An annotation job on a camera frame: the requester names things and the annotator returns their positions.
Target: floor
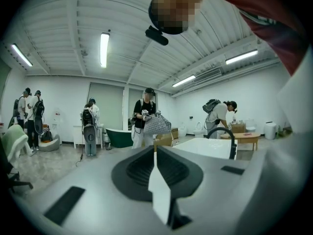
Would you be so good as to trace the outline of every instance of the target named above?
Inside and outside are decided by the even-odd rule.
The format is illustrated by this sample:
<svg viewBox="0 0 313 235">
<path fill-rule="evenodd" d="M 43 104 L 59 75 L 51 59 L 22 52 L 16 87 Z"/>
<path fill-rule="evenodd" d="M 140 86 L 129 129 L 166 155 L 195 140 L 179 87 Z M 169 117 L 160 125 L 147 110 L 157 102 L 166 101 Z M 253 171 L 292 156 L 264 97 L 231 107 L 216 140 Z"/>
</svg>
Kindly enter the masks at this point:
<svg viewBox="0 0 313 235">
<path fill-rule="evenodd" d="M 193 136 L 186 136 L 174 140 L 173 146 L 193 139 Z M 260 138 L 258 142 L 258 150 L 267 149 L 274 141 L 269 141 Z M 81 166 L 84 163 L 105 156 L 106 154 L 115 152 L 127 152 L 130 147 L 126 148 L 113 148 L 107 151 L 106 149 L 97 149 L 95 157 L 87 157 L 84 155 L 81 162 L 78 162 L 82 153 L 82 146 L 77 146 L 74 149 L 73 145 L 63 144 L 60 149 L 53 152 L 38 151 L 32 157 L 27 155 L 20 156 L 19 172 L 21 181 L 31 182 L 33 189 L 29 187 L 15 187 L 16 194 L 28 199 L 30 196 L 35 196 L 49 185 L 68 175 L 71 171 L 75 170 L 76 166 Z M 237 149 L 237 160 L 251 160 L 253 155 L 252 144 L 239 144 Z"/>
</svg>

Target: ceiling light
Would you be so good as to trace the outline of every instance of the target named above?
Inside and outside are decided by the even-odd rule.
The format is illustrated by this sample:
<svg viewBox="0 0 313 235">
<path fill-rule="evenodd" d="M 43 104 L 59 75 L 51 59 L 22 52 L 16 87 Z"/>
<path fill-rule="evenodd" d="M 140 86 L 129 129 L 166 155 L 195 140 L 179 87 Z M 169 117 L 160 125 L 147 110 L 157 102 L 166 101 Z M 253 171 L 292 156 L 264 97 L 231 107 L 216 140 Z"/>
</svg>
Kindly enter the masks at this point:
<svg viewBox="0 0 313 235">
<path fill-rule="evenodd" d="M 195 79 L 195 78 L 196 78 L 196 77 L 195 77 L 194 75 L 192 75 L 192 76 L 190 76 L 190 77 L 188 77 L 188 78 L 186 78 L 186 79 L 184 79 L 184 80 L 182 80 L 182 81 L 180 81 L 180 82 L 174 84 L 173 87 L 177 87 L 177 86 L 179 86 L 179 85 L 181 85 L 181 84 L 183 84 L 183 83 L 186 83 L 186 82 L 188 82 L 188 81 L 190 81 L 190 80 L 192 80 L 192 79 Z"/>
<path fill-rule="evenodd" d="M 102 33 L 100 37 L 100 65 L 102 68 L 107 67 L 107 52 L 110 35 Z"/>
<path fill-rule="evenodd" d="M 246 53 L 241 54 L 241 55 L 239 55 L 239 56 L 236 56 L 236 57 L 232 57 L 232 58 L 230 58 L 230 59 L 227 59 L 227 60 L 226 60 L 226 64 L 229 65 L 229 64 L 231 64 L 231 63 L 237 62 L 237 61 L 239 61 L 239 60 L 241 60 L 241 59 L 244 59 L 244 58 L 247 58 L 247 57 L 250 57 L 250 56 L 254 56 L 254 55 L 256 55 L 256 54 L 258 54 L 258 50 L 257 50 L 257 49 L 252 50 L 252 51 L 249 51 L 249 52 L 246 52 Z"/>
<path fill-rule="evenodd" d="M 28 64 L 28 66 L 33 66 L 33 64 L 24 56 L 24 54 L 20 51 L 16 44 L 12 45 L 13 50 Z"/>
</svg>

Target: white ceiling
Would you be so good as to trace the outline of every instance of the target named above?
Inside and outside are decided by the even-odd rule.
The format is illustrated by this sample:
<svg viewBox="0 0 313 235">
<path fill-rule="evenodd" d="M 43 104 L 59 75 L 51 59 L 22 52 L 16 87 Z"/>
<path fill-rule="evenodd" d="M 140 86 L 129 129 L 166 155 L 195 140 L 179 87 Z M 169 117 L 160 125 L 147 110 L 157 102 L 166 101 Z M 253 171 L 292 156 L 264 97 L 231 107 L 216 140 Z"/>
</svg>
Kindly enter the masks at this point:
<svg viewBox="0 0 313 235">
<path fill-rule="evenodd" d="M 179 81 L 220 67 L 222 75 L 276 59 L 257 40 L 239 11 L 223 0 L 204 0 L 187 32 L 161 46 L 145 36 L 150 0 L 26 0 L 2 39 L 0 55 L 27 69 L 26 75 L 75 75 L 149 86 L 169 93 Z M 107 68 L 100 67 L 100 34 L 110 31 Z M 12 51 L 16 43 L 33 63 Z M 249 50 L 259 54 L 232 65 L 227 58 Z"/>
</svg>

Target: checkered bag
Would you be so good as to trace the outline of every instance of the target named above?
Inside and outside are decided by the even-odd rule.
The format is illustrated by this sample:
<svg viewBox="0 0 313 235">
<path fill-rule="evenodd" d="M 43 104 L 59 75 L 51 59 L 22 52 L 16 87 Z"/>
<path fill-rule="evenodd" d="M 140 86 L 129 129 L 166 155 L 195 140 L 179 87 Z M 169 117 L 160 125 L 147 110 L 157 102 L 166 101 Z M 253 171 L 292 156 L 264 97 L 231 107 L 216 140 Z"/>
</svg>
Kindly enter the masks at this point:
<svg viewBox="0 0 313 235">
<path fill-rule="evenodd" d="M 146 121 L 144 134 L 167 134 L 171 132 L 172 124 L 162 115 L 152 116 L 150 120 Z"/>
</svg>

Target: red shirt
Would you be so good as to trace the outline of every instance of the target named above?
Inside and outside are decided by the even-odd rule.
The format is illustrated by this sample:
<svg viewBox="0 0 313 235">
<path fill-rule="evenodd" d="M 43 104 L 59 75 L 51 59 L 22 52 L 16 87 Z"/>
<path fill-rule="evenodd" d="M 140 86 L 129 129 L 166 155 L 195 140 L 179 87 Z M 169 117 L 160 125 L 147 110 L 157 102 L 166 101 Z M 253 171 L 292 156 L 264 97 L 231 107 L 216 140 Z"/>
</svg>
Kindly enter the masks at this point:
<svg viewBox="0 0 313 235">
<path fill-rule="evenodd" d="M 293 75 L 309 46 L 305 30 L 296 16 L 280 0 L 226 1 L 253 15 L 279 22 L 272 25 L 262 25 L 242 15 L 253 33 L 268 43 L 279 56 L 290 75 Z"/>
</svg>

